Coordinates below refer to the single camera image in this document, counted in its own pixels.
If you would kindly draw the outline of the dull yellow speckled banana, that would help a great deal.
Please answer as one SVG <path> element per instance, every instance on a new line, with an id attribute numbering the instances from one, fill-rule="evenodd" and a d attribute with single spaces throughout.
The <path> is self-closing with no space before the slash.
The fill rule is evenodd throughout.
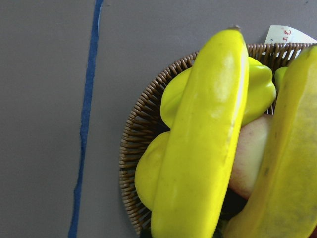
<path id="1" fill-rule="evenodd" d="M 317 48 L 294 59 L 279 88 L 254 190 L 226 238 L 307 238 L 317 224 Z"/>

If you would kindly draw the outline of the pale pink apple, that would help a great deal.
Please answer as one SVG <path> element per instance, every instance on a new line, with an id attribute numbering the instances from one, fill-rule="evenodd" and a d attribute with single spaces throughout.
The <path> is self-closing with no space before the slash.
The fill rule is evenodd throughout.
<path id="1" fill-rule="evenodd" d="M 262 163 L 272 115 L 263 114 L 240 130 L 229 188 L 249 199 Z"/>

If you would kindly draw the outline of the yellow starfruit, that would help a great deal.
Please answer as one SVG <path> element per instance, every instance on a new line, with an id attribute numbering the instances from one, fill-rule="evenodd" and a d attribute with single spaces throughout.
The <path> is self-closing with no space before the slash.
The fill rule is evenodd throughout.
<path id="1" fill-rule="evenodd" d="M 252 57 L 249 61 L 249 87 L 242 127 L 256 120 L 276 98 L 272 70 Z M 135 187 L 142 203 L 151 210 L 169 132 L 159 134 L 147 147 L 135 171 Z"/>

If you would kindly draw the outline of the bright yellow plastic banana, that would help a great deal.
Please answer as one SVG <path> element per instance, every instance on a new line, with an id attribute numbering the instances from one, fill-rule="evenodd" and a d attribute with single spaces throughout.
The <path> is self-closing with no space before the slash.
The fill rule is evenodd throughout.
<path id="1" fill-rule="evenodd" d="M 151 216 L 155 238 L 210 238 L 230 179 L 249 64 L 237 27 L 199 51 L 171 127 Z"/>

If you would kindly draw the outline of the paper price tag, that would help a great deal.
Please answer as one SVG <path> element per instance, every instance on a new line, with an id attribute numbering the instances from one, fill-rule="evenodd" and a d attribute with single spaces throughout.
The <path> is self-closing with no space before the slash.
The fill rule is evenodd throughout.
<path id="1" fill-rule="evenodd" d="M 287 43 L 311 43 L 316 44 L 317 41 L 309 35 L 289 26 L 270 25 L 265 44 L 281 43 L 283 47 Z"/>

